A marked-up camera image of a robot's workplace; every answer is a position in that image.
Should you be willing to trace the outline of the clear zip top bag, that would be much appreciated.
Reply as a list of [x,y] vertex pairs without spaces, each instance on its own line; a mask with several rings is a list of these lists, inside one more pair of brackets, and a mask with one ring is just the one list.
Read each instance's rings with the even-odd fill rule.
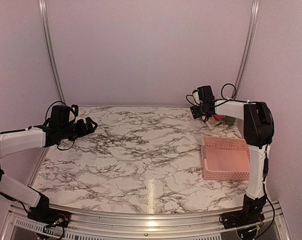
[[206,121],[206,125],[212,129],[214,127],[228,128],[234,126],[237,122],[237,119],[230,116],[224,115],[213,115]]

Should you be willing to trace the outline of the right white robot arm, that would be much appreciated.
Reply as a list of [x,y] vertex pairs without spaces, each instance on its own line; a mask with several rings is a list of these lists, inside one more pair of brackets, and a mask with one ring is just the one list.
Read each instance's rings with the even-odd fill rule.
[[266,193],[264,187],[269,169],[269,150],[275,133],[274,118],[265,102],[216,99],[211,86],[198,87],[191,93],[191,113],[194,119],[207,121],[213,115],[227,116],[243,121],[242,137],[249,145],[250,177],[246,196],[257,200]]

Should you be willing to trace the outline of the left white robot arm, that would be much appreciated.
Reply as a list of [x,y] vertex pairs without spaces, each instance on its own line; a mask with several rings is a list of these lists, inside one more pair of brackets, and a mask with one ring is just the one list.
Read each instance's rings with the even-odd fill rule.
[[[55,102],[48,108],[42,125],[23,129],[0,131],[0,160],[14,153],[29,149],[59,146],[63,140],[75,142],[78,138],[95,132],[98,124],[90,117],[78,119],[78,106],[66,106]],[[35,208],[35,215],[48,223],[54,218],[54,211],[46,203],[47,199],[32,188],[9,177],[0,165],[0,194]]]

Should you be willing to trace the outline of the pink plastic basket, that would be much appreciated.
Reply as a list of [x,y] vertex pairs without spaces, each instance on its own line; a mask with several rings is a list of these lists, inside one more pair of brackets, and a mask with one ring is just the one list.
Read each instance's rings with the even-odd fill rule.
[[249,147],[244,139],[206,136],[201,146],[203,177],[213,181],[247,181]]

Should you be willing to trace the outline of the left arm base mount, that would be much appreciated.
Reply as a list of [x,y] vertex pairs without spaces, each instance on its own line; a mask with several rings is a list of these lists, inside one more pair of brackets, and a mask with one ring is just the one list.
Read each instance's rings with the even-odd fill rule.
[[27,214],[27,217],[31,220],[46,224],[46,228],[53,227],[68,227],[71,213],[68,211],[49,208],[45,213],[37,212],[32,209]]

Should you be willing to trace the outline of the front aluminium rail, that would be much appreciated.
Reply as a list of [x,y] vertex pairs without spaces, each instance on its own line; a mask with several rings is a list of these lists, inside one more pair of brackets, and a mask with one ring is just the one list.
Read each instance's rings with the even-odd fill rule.
[[219,221],[225,210],[193,213],[142,214],[84,210],[52,205],[70,212],[68,227],[44,228],[27,218],[22,206],[13,203],[1,231],[1,240],[237,240],[244,227],[225,229]]

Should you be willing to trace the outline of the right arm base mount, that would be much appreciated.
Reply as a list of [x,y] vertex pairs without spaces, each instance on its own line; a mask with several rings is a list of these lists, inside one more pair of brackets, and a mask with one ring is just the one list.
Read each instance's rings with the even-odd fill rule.
[[219,221],[225,229],[242,227],[263,221],[265,219],[263,207],[266,204],[266,200],[266,196],[252,199],[245,194],[242,209],[221,214]]

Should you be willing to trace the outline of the right aluminium frame post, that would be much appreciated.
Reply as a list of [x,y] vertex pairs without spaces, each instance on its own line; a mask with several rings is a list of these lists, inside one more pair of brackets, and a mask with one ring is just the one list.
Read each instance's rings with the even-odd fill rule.
[[243,83],[245,71],[248,64],[248,59],[253,47],[257,24],[258,24],[259,9],[260,9],[260,0],[253,0],[251,13],[250,13],[249,26],[248,26],[247,36],[245,40],[245,45],[244,45],[244,51],[243,51],[240,67],[235,82],[237,91],[240,91],[241,85]]

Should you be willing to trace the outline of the aluminium frame post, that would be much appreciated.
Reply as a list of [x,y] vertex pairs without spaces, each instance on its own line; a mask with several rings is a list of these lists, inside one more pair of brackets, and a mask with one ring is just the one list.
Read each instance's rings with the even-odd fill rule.
[[57,96],[60,101],[65,101],[65,96],[62,89],[62,84],[60,81],[57,64],[55,61],[53,45],[51,40],[50,28],[49,28],[49,19],[48,19],[48,11],[47,11],[47,1],[46,0],[39,0],[39,10],[43,28],[43,35],[44,35],[44,42],[46,45],[46,50],[48,54],[48,60],[53,76],[54,85],[56,88]]
[[260,9],[260,0],[253,0],[251,13],[250,13],[249,26],[248,26],[247,36],[245,40],[245,45],[244,45],[244,51],[243,51],[240,67],[235,82],[237,91],[240,91],[241,85],[243,83],[245,71],[248,64],[248,59],[253,47],[257,24],[258,24],[259,9]]

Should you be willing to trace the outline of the left aluminium frame post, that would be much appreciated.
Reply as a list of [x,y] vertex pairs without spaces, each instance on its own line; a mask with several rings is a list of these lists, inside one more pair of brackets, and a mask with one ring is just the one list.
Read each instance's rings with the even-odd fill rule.
[[46,0],[39,0],[39,10],[43,28],[43,35],[44,35],[44,42],[46,45],[46,50],[48,54],[48,60],[53,76],[54,85],[56,88],[57,96],[60,101],[65,101],[65,96],[62,89],[62,84],[60,81],[57,64],[55,61],[53,45],[51,40],[50,28],[49,28],[49,19],[48,19],[48,11],[47,11],[47,1]]

